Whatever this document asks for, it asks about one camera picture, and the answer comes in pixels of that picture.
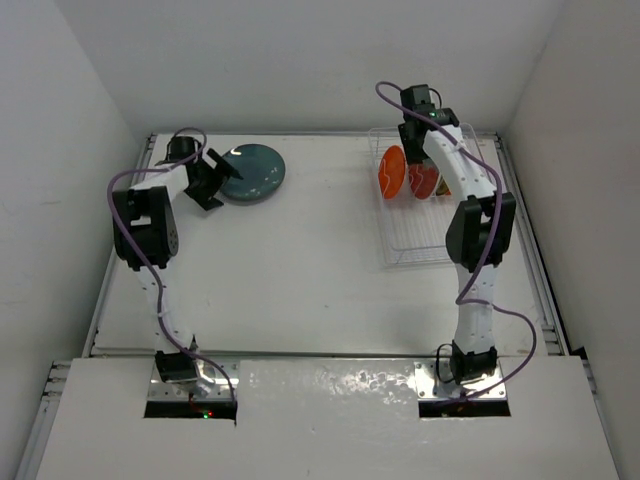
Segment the red and blue plate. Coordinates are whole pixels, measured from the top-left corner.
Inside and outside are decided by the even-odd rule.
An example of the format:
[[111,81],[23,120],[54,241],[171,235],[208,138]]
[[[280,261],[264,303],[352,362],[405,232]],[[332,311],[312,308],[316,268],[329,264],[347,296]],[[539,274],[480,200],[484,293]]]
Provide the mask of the red and blue plate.
[[439,183],[439,171],[433,165],[410,165],[408,177],[410,190],[418,200],[431,197]]

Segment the orange plate yellow pattern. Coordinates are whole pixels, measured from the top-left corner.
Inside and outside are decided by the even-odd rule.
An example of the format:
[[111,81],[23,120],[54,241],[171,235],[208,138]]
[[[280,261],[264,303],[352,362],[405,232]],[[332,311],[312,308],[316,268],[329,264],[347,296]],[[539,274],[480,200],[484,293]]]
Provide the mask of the orange plate yellow pattern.
[[443,177],[440,177],[435,193],[437,196],[449,196],[451,194],[449,186]]

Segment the orange plate with white line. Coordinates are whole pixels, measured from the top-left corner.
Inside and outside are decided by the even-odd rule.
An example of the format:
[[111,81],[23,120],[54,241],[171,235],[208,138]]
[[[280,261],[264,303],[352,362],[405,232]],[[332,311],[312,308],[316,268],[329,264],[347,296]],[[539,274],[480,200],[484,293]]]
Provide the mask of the orange plate with white line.
[[378,182],[384,199],[394,198],[400,191],[406,173],[406,160],[402,148],[390,146],[382,156],[378,168]]

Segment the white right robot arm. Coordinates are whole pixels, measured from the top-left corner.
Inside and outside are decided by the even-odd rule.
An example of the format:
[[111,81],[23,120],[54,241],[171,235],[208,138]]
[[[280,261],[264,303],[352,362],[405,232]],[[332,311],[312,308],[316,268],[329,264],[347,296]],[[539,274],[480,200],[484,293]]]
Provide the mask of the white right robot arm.
[[186,319],[202,338],[254,329],[256,351],[355,353],[385,328],[456,313],[456,382],[494,370],[492,289],[509,247],[516,202],[499,175],[464,146],[460,123],[427,85],[401,89],[401,143],[378,170],[384,197],[410,180],[418,197],[445,183],[457,208],[444,237],[454,274],[421,280],[377,274],[366,250],[365,171],[319,141],[282,160],[262,145],[227,154],[240,170],[222,190],[251,212],[225,211],[190,237],[195,274]]

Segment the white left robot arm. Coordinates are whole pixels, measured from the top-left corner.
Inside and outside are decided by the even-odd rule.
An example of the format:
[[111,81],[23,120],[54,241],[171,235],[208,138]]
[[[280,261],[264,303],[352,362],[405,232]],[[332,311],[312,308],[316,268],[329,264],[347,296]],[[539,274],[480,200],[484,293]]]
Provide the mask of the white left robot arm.
[[186,195],[211,212],[224,205],[217,198],[229,180],[242,175],[213,148],[196,127],[177,130],[167,142],[164,158],[151,168],[125,170],[107,186],[117,256],[135,272],[153,315],[155,365],[165,383],[190,383],[193,393],[204,387],[204,367],[226,381],[230,399],[236,391],[229,374],[199,352],[196,336],[178,312],[170,287],[171,266],[179,251],[173,203]]

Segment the blue glazed plate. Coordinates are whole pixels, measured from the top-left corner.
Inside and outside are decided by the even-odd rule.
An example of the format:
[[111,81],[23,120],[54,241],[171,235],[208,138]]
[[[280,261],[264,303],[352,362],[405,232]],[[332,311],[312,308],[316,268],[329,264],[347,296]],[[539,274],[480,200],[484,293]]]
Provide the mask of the blue glazed plate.
[[243,144],[226,152],[222,158],[242,176],[230,178],[220,193],[237,204],[254,204],[266,200],[283,184],[286,165],[281,154],[264,144]]

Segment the white front cover board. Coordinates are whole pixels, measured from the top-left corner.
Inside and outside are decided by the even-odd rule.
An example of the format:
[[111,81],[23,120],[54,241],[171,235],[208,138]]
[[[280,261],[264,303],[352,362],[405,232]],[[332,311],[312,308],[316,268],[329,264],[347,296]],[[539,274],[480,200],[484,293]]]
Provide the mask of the white front cover board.
[[506,417],[421,418],[410,362],[249,360],[235,420],[150,419],[152,363],[78,359],[42,479],[613,479],[580,360],[537,357]]

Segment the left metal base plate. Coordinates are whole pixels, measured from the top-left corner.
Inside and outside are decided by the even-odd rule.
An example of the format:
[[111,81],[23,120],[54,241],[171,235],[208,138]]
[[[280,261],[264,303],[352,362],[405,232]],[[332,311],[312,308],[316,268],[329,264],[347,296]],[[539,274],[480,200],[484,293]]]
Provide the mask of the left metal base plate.
[[164,382],[156,366],[153,366],[146,399],[151,402],[187,402],[189,395],[197,403],[230,402],[230,387],[239,384],[239,366],[231,365],[227,373],[230,382],[216,368],[202,361],[196,362],[196,377],[187,380]]

